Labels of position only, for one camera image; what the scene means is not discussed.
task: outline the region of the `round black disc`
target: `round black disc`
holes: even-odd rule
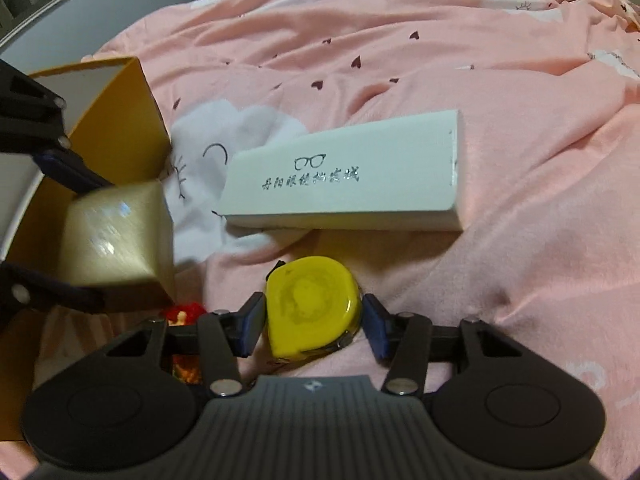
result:
[[[604,409],[587,386],[541,358],[483,358],[433,397],[440,431],[470,455],[514,469],[590,456]]]
[[[160,455],[195,419],[185,384],[144,359],[101,358],[81,361],[35,390],[22,432],[41,460],[105,471]]]

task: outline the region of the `gold box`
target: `gold box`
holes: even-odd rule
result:
[[[75,63],[31,74],[66,101],[66,134],[85,164],[117,186],[157,178],[171,143],[139,60]],[[43,178],[27,155],[0,153],[0,260],[57,277],[74,193]],[[0,330],[0,441],[21,441],[45,316],[21,310]]]
[[[91,192],[66,213],[58,275],[100,288],[107,312],[174,300],[174,226],[157,180]]]

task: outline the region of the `plush toy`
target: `plush toy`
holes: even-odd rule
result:
[[[207,311],[199,303],[189,303],[170,306],[160,315],[167,320],[169,326],[181,326],[195,324],[197,319],[206,313]],[[202,382],[200,358],[197,355],[175,355],[173,374],[183,383],[200,384]]]

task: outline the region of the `red object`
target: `red object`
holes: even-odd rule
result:
[[[193,325],[196,323],[196,320],[202,316],[202,314],[206,314],[207,311],[204,310],[203,306],[199,303],[188,303],[185,305],[174,305],[169,306],[160,312],[160,316],[164,317],[167,321],[172,323],[176,323],[178,321],[178,314],[180,312],[184,312],[187,317],[184,321],[187,325]]]

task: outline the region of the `pink bedsheet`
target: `pink bedsheet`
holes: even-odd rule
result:
[[[637,31],[625,0],[201,0],[153,13],[97,57],[138,56],[171,131],[181,301],[234,310],[278,258],[324,254],[392,311],[478,314],[599,394],[594,463],[619,479],[640,463]],[[240,150],[446,108],[468,142],[460,236],[254,232],[216,213]],[[39,365],[84,353],[72,337]],[[269,360],[261,347],[242,371],[274,371]],[[385,373],[362,334],[280,372]],[[430,388],[445,374],[434,368]]]

